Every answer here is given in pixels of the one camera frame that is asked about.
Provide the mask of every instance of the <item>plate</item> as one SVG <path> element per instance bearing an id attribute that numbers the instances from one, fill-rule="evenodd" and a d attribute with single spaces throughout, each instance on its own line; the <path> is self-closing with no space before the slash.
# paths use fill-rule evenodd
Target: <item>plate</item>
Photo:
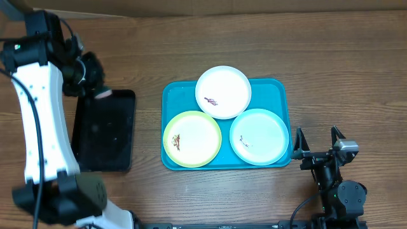
<path id="1" fill-rule="evenodd" d="M 286 152 L 289 134 L 286 125 L 271 111 L 250 109 L 239 115 L 230 128 L 230 144 L 243 161 L 270 165 Z"/>
<path id="2" fill-rule="evenodd" d="M 165 127 L 165 152 L 176 164 L 196 168 L 209 163 L 221 148 L 221 129 L 209 115 L 186 111 L 175 116 Z"/>
<path id="3" fill-rule="evenodd" d="M 217 66 L 204 72 L 197 82 L 195 98 L 200 109 L 217 119 L 238 116 L 250 103 L 251 86 L 238 69 Z"/>

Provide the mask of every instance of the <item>wooden surface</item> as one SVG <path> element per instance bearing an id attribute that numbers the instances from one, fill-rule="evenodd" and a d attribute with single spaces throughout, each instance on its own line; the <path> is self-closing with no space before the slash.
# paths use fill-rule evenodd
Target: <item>wooden surface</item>
<path id="1" fill-rule="evenodd" d="M 407 214 L 407 11 L 72 20 L 100 58 L 107 84 L 137 96 L 133 165 L 102 174 L 109 198 L 144 222 L 260 223 L 289 219 L 316 192 L 300 162 L 283 169 L 173 172 L 160 159 L 162 90 L 218 65 L 273 77 L 287 92 L 291 133 L 329 148 L 332 125 L 360 152 L 341 168 L 368 188 L 369 228 L 405 228 Z M 9 23 L 9 37 L 24 25 Z M 72 132 L 76 100 L 65 98 Z M 29 228 L 11 188 L 24 183 L 25 143 L 11 83 L 0 78 L 0 225 Z M 321 211 L 312 202 L 298 213 Z"/>

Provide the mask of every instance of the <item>tray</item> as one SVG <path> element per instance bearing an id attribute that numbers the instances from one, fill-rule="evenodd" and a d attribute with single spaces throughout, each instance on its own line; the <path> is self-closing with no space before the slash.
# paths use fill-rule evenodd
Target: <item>tray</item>
<path id="1" fill-rule="evenodd" d="M 289 143 L 286 153 L 271 165 L 256 166 L 241 160 L 233 151 L 229 140 L 230 126 L 234 118 L 216 120 L 222 132 L 222 145 L 219 153 L 209 162 L 199 168 L 186 168 L 177 165 L 166 154 L 161 140 L 161 159 L 171 170 L 221 170 L 221 169 L 260 169 L 284 167 L 291 162 L 293 142 L 288 115 L 286 91 L 283 84 L 271 78 L 249 79 L 252 86 L 252 98 L 247 109 L 262 108 L 278 115 L 286 124 L 289 133 Z M 161 138 L 168 122 L 184 111 L 201 111 L 195 99 L 196 81 L 178 81 L 168 84 L 163 91 Z"/>

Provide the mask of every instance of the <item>tabletop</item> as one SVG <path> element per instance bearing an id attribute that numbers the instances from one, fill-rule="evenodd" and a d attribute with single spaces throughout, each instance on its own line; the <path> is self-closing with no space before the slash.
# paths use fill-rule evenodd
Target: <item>tabletop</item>
<path id="1" fill-rule="evenodd" d="M 233 66 L 249 78 L 275 78 L 287 93 L 291 133 L 301 126 L 312 151 L 330 147 L 337 125 L 360 146 L 341 167 L 368 189 L 369 228 L 407 223 L 407 11 L 284 13 L 216 17 L 69 20 L 97 54 L 113 89 L 137 97 L 132 168 L 101 173 L 109 198 L 143 222 L 266 223 L 289 219 L 317 192 L 310 171 L 282 169 L 176 172 L 161 162 L 162 90 Z M 25 35 L 9 22 L 4 37 Z M 64 97 L 69 134 L 76 99 Z M 0 225 L 30 228 L 11 189 L 24 184 L 25 141 L 16 92 L 0 78 Z M 319 200 L 296 219 L 321 212 Z"/>

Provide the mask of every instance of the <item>wood grain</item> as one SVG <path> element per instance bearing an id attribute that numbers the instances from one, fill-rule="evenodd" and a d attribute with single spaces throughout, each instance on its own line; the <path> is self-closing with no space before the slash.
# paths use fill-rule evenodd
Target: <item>wood grain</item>
<path id="1" fill-rule="evenodd" d="M 360 153 L 341 172 L 369 190 L 362 219 L 369 228 L 405 228 L 406 21 L 407 11 L 69 21 L 100 58 L 107 83 L 137 96 L 131 171 L 101 174 L 110 199 L 144 222 L 260 223 L 289 219 L 316 192 L 300 162 L 206 172 L 173 172 L 162 164 L 163 88 L 228 65 L 284 84 L 291 132 L 301 125 L 312 151 L 327 150 L 332 125 L 355 139 Z M 10 22 L 5 34 L 22 36 L 24 25 Z M 64 98 L 64 106 L 71 133 L 76 100 Z M 0 225 L 28 228 L 32 218 L 11 199 L 11 188 L 24 182 L 25 145 L 18 100 L 4 78 L 0 146 Z M 298 219 L 319 206 L 306 206 Z"/>

